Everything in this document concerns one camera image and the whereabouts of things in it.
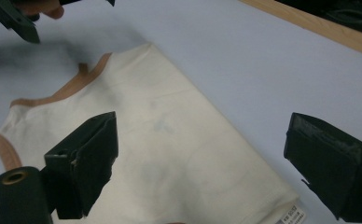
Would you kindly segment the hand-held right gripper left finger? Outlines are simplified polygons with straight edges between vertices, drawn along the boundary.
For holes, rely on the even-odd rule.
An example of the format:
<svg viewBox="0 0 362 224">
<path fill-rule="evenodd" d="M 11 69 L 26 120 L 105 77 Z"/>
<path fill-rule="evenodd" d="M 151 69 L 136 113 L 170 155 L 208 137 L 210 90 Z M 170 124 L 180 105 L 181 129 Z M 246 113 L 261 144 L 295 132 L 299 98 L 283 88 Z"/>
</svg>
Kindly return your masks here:
<svg viewBox="0 0 362 224">
<path fill-rule="evenodd" d="M 116 113 L 83 122 L 44 156 L 49 209 L 60 219 L 87 216 L 109 182 L 117 156 Z"/>
</svg>

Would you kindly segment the cream baby bodysuit brown trim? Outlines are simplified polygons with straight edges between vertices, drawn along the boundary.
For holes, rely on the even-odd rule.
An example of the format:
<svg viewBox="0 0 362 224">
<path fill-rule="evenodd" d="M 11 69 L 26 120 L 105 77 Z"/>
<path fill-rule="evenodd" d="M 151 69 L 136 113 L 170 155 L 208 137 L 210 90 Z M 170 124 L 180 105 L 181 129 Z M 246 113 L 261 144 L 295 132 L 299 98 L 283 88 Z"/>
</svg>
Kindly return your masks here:
<svg viewBox="0 0 362 224">
<path fill-rule="evenodd" d="M 42 167 L 85 120 L 115 112 L 119 154 L 90 214 L 56 224 L 297 224 L 297 193 L 151 44 L 106 54 L 53 95 L 15 100 L 6 168 Z"/>
</svg>

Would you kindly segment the light blue mat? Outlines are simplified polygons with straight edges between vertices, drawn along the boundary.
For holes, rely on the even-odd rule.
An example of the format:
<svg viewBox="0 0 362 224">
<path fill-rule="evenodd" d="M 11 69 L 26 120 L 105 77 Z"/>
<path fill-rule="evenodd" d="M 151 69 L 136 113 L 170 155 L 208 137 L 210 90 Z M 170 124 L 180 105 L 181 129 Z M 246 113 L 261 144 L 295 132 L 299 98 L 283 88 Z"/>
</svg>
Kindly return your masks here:
<svg viewBox="0 0 362 224">
<path fill-rule="evenodd" d="M 294 112 L 362 141 L 362 53 L 240 0 L 77 2 L 35 26 L 39 44 L 0 25 L 0 126 L 11 101 L 50 96 L 80 63 L 151 42 L 299 193 L 305 224 L 344 224 L 283 150 Z"/>
</svg>

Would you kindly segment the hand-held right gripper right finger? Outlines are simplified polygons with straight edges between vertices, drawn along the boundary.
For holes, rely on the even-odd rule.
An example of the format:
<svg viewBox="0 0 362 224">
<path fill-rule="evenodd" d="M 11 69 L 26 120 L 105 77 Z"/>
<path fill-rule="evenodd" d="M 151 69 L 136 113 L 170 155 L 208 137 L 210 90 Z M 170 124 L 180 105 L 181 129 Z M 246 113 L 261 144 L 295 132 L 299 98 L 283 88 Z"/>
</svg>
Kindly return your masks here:
<svg viewBox="0 0 362 224">
<path fill-rule="evenodd" d="M 294 113 L 284 157 L 335 218 L 362 223 L 362 141 L 321 119 Z"/>
</svg>

